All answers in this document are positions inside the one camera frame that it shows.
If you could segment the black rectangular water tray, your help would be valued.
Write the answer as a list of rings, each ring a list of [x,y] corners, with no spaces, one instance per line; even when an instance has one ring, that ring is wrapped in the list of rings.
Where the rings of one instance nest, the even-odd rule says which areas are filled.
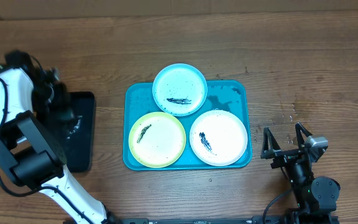
[[[69,93],[66,105],[50,111],[50,131],[61,144],[72,173],[92,166],[96,100],[90,91]]]

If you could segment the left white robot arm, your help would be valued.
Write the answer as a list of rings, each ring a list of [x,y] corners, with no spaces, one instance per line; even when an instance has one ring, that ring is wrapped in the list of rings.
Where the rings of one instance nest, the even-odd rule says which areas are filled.
[[[13,50],[0,64],[0,182],[51,198],[72,223],[119,223],[75,179],[92,165],[96,100],[70,92],[55,68]]]

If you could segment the yellow-green plate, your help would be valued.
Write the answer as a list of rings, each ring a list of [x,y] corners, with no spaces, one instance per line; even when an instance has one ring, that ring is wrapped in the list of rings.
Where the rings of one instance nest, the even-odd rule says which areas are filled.
[[[176,117],[164,112],[151,112],[133,124],[128,143],[137,162],[159,169],[172,165],[183,154],[186,132]]]

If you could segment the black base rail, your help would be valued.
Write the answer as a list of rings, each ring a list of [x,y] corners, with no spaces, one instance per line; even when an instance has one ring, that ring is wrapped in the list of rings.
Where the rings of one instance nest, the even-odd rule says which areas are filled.
[[[147,218],[123,218],[123,224],[284,224],[294,223],[290,220],[285,220],[281,216],[266,216],[263,222],[262,216],[253,216],[252,218],[211,218],[211,219],[162,219],[149,220]],[[332,217],[332,221],[312,222],[305,221],[300,223],[334,223],[339,224],[338,217]]]

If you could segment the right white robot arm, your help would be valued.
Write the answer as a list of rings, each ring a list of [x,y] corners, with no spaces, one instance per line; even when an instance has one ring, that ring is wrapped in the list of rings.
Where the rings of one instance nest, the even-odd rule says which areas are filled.
[[[265,208],[261,217],[253,222],[261,223],[338,223],[332,216],[336,211],[340,184],[329,177],[315,177],[312,164],[317,162],[328,148],[328,140],[323,135],[313,135],[301,123],[296,123],[298,147],[281,150],[269,128],[264,128],[264,142],[261,159],[271,159],[273,169],[280,169],[291,188],[275,197]],[[293,193],[296,208],[288,208],[282,216],[268,216],[269,208],[282,197]]]

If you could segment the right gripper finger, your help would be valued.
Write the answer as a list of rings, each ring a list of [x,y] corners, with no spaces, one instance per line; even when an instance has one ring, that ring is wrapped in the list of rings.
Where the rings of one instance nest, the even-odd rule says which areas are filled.
[[[307,138],[312,135],[300,122],[296,123],[295,131],[296,131],[296,140],[297,140],[298,146],[304,145],[305,140],[304,140],[303,136],[305,136]]]
[[[262,144],[261,159],[273,159],[281,151],[278,142],[274,138],[269,128],[264,128],[264,138]]]

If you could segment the white plate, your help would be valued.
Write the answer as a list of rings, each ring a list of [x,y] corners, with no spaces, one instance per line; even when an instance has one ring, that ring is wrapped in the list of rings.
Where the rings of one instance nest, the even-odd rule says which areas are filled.
[[[190,128],[190,146],[204,163],[223,167],[237,162],[247,149],[243,122],[224,110],[211,110],[195,119]]]

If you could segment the light blue plate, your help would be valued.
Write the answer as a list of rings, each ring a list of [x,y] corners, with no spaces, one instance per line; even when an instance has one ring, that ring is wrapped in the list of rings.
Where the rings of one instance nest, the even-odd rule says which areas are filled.
[[[173,116],[188,116],[204,104],[208,87],[204,75],[194,66],[174,63],[158,72],[152,85],[157,106]]]

